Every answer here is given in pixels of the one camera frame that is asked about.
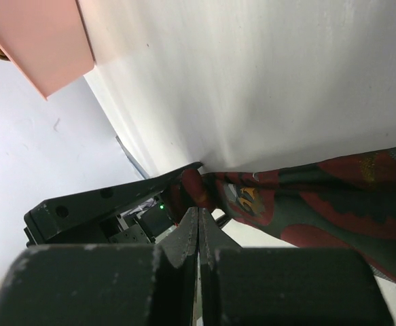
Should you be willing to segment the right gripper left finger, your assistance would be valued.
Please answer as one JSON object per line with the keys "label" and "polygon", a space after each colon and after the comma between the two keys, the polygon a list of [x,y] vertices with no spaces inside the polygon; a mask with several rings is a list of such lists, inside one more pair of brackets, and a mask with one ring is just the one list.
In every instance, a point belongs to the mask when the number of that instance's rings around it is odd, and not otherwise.
{"label": "right gripper left finger", "polygon": [[11,265],[0,325],[191,325],[198,209],[158,244],[39,245]]}

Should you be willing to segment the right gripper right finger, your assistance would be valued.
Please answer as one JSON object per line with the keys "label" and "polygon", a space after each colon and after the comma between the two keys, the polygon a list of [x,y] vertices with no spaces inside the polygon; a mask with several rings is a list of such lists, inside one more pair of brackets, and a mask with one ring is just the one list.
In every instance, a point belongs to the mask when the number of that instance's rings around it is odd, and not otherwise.
{"label": "right gripper right finger", "polygon": [[205,325],[392,325],[372,270],[350,249],[243,248],[197,211]]}

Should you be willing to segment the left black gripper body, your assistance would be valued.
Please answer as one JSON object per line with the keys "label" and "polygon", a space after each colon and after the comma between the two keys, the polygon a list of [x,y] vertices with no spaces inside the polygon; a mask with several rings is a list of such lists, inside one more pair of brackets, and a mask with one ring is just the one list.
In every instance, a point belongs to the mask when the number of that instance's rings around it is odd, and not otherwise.
{"label": "left black gripper body", "polygon": [[81,226],[47,239],[35,225],[24,228],[27,247],[44,244],[155,244],[175,228],[175,222],[161,197],[154,196],[123,213]]}

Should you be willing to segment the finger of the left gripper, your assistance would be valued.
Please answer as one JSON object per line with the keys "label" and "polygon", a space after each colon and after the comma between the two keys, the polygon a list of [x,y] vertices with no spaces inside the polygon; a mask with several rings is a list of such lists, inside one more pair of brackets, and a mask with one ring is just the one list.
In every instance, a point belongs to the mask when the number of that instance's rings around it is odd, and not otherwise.
{"label": "finger of the left gripper", "polygon": [[24,215],[27,244],[108,243],[104,221],[159,195],[183,171],[201,166],[194,162],[158,177],[44,200]]}

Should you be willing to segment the dark red patterned tie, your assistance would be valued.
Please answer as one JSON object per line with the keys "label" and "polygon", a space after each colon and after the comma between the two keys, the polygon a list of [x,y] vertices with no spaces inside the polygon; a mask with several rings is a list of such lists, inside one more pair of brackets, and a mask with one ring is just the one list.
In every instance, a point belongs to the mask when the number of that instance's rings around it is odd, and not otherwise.
{"label": "dark red patterned tie", "polygon": [[175,221],[220,209],[297,247],[353,249],[396,283],[396,147],[254,173],[189,168],[162,197]]}

